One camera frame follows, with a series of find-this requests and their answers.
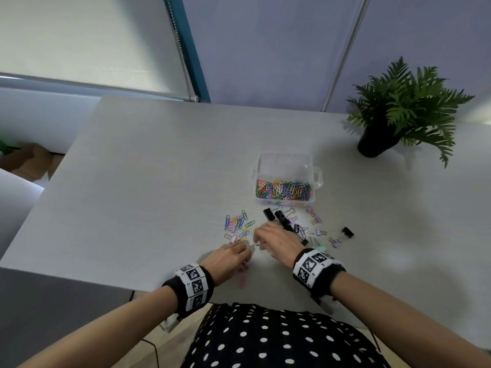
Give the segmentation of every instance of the hand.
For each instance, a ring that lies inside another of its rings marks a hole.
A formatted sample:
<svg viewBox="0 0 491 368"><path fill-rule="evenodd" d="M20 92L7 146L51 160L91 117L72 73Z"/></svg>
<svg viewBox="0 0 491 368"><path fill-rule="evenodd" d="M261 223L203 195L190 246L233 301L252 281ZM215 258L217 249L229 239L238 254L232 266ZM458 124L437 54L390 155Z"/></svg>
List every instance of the hand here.
<svg viewBox="0 0 491 368"><path fill-rule="evenodd" d="M260 250L266 249L274 259L292 270L293 262L304 249L294 233L273 222L267 222L254 230L254 242L259 242Z"/></svg>
<svg viewBox="0 0 491 368"><path fill-rule="evenodd" d="M219 286L237 271L244 271L251 256L252 252L244 243L233 243L212 251L200 265L210 273L215 286Z"/></svg>

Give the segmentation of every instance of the person's left arm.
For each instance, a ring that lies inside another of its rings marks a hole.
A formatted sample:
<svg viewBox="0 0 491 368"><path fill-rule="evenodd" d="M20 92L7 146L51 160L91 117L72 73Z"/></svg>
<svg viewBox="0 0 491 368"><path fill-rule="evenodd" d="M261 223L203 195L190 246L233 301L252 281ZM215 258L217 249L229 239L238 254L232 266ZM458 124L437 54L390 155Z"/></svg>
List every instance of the person's left arm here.
<svg viewBox="0 0 491 368"><path fill-rule="evenodd" d="M213 251L200 265L218 286L243 271L250 257L245 244L234 243ZM19 368L111 367L177 308L176 294L163 286L77 329Z"/></svg>

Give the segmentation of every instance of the person's right arm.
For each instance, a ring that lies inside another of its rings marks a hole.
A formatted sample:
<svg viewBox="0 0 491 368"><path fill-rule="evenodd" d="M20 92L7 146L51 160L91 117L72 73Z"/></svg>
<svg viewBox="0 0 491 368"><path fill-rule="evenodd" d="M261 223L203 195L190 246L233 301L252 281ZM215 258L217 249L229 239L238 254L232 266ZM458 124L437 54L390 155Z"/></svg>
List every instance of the person's right arm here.
<svg viewBox="0 0 491 368"><path fill-rule="evenodd" d="M293 269L304 249L296 236L268 222L254 230L254 241ZM347 272L330 293L412 367L491 367L491 357L423 313Z"/></svg>

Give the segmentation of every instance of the polka dot clothing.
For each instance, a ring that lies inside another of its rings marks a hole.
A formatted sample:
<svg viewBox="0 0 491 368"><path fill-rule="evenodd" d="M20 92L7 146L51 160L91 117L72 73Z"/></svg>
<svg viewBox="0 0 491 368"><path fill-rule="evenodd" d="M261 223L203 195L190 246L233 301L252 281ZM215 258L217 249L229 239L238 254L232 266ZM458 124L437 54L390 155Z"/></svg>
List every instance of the polka dot clothing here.
<svg viewBox="0 0 491 368"><path fill-rule="evenodd" d="M323 314L213 305L181 365L199 367L385 367L356 328Z"/></svg>

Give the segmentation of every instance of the purple wall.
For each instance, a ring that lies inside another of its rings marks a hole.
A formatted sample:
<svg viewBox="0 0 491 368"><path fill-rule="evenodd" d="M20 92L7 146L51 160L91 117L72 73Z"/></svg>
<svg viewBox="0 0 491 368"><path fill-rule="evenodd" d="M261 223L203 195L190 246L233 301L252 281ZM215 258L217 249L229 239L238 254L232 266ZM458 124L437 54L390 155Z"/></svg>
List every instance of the purple wall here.
<svg viewBox="0 0 491 368"><path fill-rule="evenodd" d="M328 112L401 55L412 70L438 66L448 87L491 88L491 0L371 0Z"/></svg>
<svg viewBox="0 0 491 368"><path fill-rule="evenodd" d="M361 0L183 0L212 103L319 111Z"/></svg>

